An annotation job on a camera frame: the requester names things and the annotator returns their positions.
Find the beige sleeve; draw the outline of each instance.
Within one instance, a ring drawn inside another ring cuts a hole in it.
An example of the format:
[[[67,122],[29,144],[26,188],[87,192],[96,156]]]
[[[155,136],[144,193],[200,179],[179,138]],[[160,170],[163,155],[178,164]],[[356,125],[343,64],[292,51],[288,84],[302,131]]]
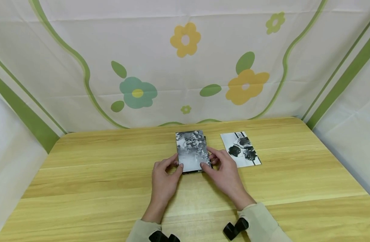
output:
[[[247,206],[238,211],[239,217],[248,221],[246,230],[251,242],[291,242],[279,224],[262,203]]]
[[[149,236],[155,231],[161,231],[161,225],[137,220],[126,242],[149,242]]]

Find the hand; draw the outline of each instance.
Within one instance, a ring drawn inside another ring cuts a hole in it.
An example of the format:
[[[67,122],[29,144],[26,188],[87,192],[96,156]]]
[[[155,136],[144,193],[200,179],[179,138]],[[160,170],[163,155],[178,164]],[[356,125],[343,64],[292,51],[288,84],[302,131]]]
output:
[[[152,191],[149,207],[142,217],[142,221],[159,224],[168,202],[177,190],[177,183],[180,180],[183,171],[183,164],[176,171],[169,175],[166,170],[171,166],[178,166],[176,160],[178,154],[172,157],[154,163],[152,171]]]
[[[215,150],[211,147],[207,149],[211,153],[211,163],[213,165],[220,164],[220,168],[219,170],[213,170],[205,163],[201,163],[200,166],[210,176],[218,189],[231,199],[239,211],[250,204],[256,204],[256,201],[246,192],[236,162],[228,152],[226,150]]]

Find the wooden table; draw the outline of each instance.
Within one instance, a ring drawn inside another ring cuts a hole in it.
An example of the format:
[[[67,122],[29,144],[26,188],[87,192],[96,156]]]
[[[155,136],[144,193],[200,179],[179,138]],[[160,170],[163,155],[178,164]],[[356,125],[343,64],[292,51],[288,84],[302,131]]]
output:
[[[208,145],[245,131],[260,166],[240,168],[247,191],[294,241],[369,241],[370,196],[299,119],[246,120],[62,137],[0,233],[0,242],[119,242],[145,211],[155,161],[176,152],[175,132],[202,129]],[[203,173],[182,176],[163,232],[183,242],[228,241],[236,211]],[[249,241],[247,235],[235,239]]]

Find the white backdrop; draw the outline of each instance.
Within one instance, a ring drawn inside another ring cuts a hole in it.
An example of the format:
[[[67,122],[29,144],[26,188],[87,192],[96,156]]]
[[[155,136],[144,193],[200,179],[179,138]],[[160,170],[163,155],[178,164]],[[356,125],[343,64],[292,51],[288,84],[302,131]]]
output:
[[[370,193],[370,60],[313,131]]]
[[[0,99],[0,230],[47,153]]]

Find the black object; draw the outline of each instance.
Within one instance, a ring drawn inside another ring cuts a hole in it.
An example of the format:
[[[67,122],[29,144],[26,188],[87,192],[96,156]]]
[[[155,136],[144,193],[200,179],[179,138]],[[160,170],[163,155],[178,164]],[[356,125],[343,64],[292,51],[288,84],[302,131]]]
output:
[[[151,242],[180,242],[175,235],[171,234],[168,238],[161,231],[155,231],[152,235],[150,235],[149,240]]]
[[[225,226],[223,229],[223,233],[229,240],[233,240],[236,236],[241,232],[249,228],[249,224],[247,220],[243,219],[242,217],[236,222],[233,226],[230,222]]]
[[[180,242],[180,239],[177,238],[174,234],[169,236],[169,242]]]

